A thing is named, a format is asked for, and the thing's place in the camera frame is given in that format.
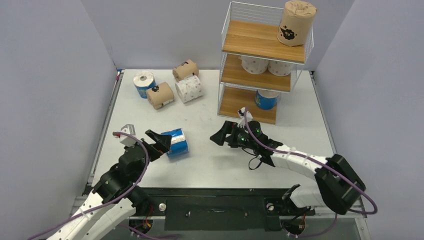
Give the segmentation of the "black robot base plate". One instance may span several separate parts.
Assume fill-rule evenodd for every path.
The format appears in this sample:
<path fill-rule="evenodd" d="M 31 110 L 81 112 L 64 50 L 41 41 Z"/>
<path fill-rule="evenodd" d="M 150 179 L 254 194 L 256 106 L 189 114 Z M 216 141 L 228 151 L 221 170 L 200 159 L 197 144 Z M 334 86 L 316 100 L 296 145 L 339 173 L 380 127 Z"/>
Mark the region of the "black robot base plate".
<path fill-rule="evenodd" d="M 292 188 L 146 187 L 148 199 L 128 225 L 144 234 L 164 221 L 165 231 L 282 230 L 282 222 L 313 216 L 311 207 L 291 202 Z"/>

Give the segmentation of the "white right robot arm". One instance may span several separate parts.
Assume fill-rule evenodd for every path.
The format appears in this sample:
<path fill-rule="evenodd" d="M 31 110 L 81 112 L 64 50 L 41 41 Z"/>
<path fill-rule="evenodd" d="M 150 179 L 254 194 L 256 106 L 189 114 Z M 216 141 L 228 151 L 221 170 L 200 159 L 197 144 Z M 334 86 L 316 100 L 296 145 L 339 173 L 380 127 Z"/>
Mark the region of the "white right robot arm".
<path fill-rule="evenodd" d="M 244 127 L 226 120 L 210 140 L 219 146 L 227 143 L 231 148 L 250 149 L 263 164 L 314 180 L 314 186 L 295 186 L 282 199 L 282 207 L 289 214 L 304 207 L 326 206 L 345 215 L 366 190 L 364 182 L 342 155 L 316 156 L 298 151 L 269 138 L 255 120 Z"/>

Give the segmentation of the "blue paper roll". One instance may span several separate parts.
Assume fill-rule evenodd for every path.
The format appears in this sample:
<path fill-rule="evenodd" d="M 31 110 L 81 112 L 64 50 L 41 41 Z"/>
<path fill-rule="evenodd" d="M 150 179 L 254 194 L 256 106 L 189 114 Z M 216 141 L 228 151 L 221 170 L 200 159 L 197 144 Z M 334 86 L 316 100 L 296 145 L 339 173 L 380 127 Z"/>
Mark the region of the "blue paper roll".
<path fill-rule="evenodd" d="M 133 77 L 133 84 L 141 98 L 147 99 L 147 90 L 155 87 L 154 74 L 148 70 L 138 71 Z"/>
<path fill-rule="evenodd" d="M 166 153 L 169 158 L 174 158 L 189 152 L 187 138 L 182 128 L 162 132 L 161 135 L 171 136 L 171 145 L 169 151 Z"/>
<path fill-rule="evenodd" d="M 255 104 L 262 110 L 271 110 L 280 100 L 278 91 L 257 89 L 255 94 Z"/>

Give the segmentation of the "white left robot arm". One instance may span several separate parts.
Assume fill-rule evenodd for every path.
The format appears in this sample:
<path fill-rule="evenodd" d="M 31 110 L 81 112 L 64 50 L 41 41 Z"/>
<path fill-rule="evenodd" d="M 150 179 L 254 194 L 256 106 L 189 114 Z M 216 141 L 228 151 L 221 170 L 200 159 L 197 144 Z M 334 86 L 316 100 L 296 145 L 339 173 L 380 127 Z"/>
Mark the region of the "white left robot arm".
<path fill-rule="evenodd" d="M 149 164 L 170 150 L 172 136 L 152 130 L 145 133 L 153 143 L 130 133 L 113 132 L 124 145 L 124 153 L 100 177 L 72 217 L 54 227 L 55 232 L 49 239 L 100 240 L 124 219 L 149 210 L 150 197 L 138 184 Z"/>

